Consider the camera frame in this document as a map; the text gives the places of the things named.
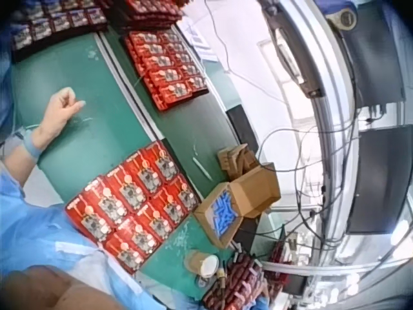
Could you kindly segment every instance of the paper cup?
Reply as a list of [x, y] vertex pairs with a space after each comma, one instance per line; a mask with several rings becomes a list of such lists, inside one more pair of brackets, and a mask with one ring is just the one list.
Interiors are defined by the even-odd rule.
[[185, 267], [191, 273], [210, 278], [218, 270], [219, 259], [216, 255], [191, 250], [185, 257]]

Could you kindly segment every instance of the wrist cuff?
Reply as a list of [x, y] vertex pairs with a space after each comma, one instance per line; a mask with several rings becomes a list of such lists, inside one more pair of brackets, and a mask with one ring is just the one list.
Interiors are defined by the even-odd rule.
[[39, 159], [41, 150], [39, 150], [37, 147], [33, 145], [33, 139], [32, 139], [32, 131], [28, 130], [25, 134], [25, 138], [23, 139], [23, 145], [25, 146], [26, 150], [29, 152], [31, 157], [35, 159], [36, 161]]

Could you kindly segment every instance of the black monitor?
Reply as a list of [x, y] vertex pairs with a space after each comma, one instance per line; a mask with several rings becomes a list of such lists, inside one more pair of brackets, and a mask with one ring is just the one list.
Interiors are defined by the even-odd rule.
[[298, 274], [289, 274], [286, 284], [283, 286], [283, 293], [294, 296], [303, 296], [307, 285], [307, 276], [299, 276]]
[[356, 192], [347, 234], [391, 234], [412, 177], [413, 126], [360, 132]]

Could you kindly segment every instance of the open cardboard box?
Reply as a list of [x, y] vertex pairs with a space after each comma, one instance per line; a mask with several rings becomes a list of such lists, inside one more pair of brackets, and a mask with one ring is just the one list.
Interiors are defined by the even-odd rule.
[[[265, 164], [265, 166], [275, 170], [274, 164]], [[220, 249], [227, 248], [244, 217], [256, 218], [281, 198], [277, 175], [271, 170], [258, 166], [231, 183], [218, 184], [194, 211], [194, 216], [215, 246]], [[239, 216], [219, 237], [214, 229], [214, 209], [212, 206], [225, 190], [229, 191], [232, 197], [232, 208]]]

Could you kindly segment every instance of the green workbench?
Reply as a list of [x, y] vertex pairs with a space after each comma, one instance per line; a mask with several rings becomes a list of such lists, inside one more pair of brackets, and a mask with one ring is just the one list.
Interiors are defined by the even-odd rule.
[[[116, 34], [110, 31], [107, 38], [134, 84], [137, 76]], [[14, 66], [15, 104], [21, 124], [25, 127], [39, 124], [50, 96], [67, 86], [75, 90], [79, 99], [86, 101], [86, 106], [39, 160], [39, 167], [65, 202], [97, 175], [109, 171], [130, 153], [150, 143], [92, 34], [51, 46]], [[216, 152], [236, 144], [217, 101], [208, 94], [159, 113], [142, 85], [137, 84], [135, 90], [185, 173], [206, 196], [225, 179]], [[202, 164], [212, 181], [193, 158]], [[190, 249], [217, 253], [222, 258], [230, 254], [211, 245], [198, 222], [189, 216], [142, 271], [162, 284], [199, 298], [204, 291], [197, 288], [194, 275], [183, 266], [185, 253]]]

